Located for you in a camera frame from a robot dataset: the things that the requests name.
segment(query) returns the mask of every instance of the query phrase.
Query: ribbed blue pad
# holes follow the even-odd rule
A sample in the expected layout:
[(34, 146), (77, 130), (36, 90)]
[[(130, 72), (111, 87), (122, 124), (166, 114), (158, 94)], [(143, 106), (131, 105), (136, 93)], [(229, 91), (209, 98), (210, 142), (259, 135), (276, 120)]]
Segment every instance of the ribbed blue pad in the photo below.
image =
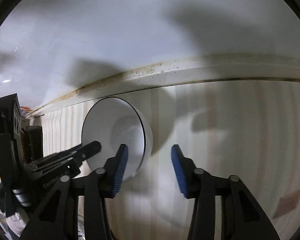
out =
[(177, 181), (179, 184), (179, 188), (181, 193), (187, 197), (187, 183), (186, 183), (186, 176), (183, 173), (180, 161), (178, 159), (177, 153), (174, 148), (171, 149), (171, 160), (173, 164), (174, 171), (176, 173)]
[(124, 170), (127, 165), (127, 161), (128, 161), (128, 147), (125, 146), (120, 163), (119, 163), (119, 167), (114, 176), (114, 187), (113, 187), (113, 191), (112, 191), (114, 196), (119, 192), (119, 190), (121, 188), (122, 178), (123, 178)]

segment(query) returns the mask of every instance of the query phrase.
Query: white wall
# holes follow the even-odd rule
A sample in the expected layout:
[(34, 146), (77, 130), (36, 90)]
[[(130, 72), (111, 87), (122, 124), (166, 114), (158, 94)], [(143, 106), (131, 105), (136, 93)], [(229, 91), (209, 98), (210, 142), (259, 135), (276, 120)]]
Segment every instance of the white wall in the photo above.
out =
[(162, 60), (225, 52), (300, 59), (283, 0), (22, 0), (0, 28), (0, 97), (35, 109)]

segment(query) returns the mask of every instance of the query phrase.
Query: silver screw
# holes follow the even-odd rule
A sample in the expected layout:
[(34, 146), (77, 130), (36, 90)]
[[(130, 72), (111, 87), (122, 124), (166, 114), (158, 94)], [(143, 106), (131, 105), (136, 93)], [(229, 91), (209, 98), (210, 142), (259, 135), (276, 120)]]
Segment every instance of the silver screw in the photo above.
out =
[(194, 173), (195, 173), (195, 174), (203, 174), (203, 173), (204, 173), (204, 169), (201, 169), (201, 168), (195, 168), (195, 169), (194, 169)]
[(61, 179), (60, 179), (60, 180), (61, 180), (62, 182), (67, 182), (69, 179), (70, 179), (70, 177), (69, 177), (69, 176), (67, 176), (67, 175), (64, 175), (64, 176), (62, 176), (62, 177), (61, 177)]
[(234, 182), (238, 182), (240, 180), (240, 178), (237, 175), (231, 175), (230, 179)]
[(106, 170), (104, 168), (97, 168), (96, 169), (96, 174), (101, 175), (101, 174), (104, 174), (105, 172), (106, 172)]

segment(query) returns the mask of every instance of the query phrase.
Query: striped surface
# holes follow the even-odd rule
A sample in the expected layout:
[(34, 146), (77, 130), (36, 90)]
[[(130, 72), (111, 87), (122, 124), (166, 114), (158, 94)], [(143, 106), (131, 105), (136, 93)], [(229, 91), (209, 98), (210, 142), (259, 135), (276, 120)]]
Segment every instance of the striped surface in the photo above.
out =
[[(136, 177), (107, 201), (109, 223), (118, 239), (186, 239), (194, 202), (179, 191), (170, 159), (173, 144), (212, 175), (240, 176), (281, 239), (292, 236), (300, 225), (300, 200), (292, 212), (272, 217), (280, 197), (300, 189), (300, 83), (210, 82), (119, 97), (149, 120), (154, 148)], [(33, 120), (43, 126), (45, 155), (81, 142), (84, 118), (97, 101)], [(85, 165), (82, 174), (88, 172)], [(220, 239), (219, 209), (218, 202), (216, 239)]]

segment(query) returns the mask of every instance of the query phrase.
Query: white bowl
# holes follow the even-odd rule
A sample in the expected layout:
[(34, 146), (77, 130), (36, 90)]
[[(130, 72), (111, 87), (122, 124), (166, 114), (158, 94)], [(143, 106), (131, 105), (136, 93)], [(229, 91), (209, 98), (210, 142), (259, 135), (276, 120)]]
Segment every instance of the white bowl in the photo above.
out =
[(121, 98), (103, 98), (90, 109), (82, 127), (82, 145), (97, 140), (101, 151), (87, 160), (93, 171), (116, 155), (120, 144), (128, 146), (128, 162), (123, 181), (137, 174), (153, 145), (150, 125), (143, 114)]

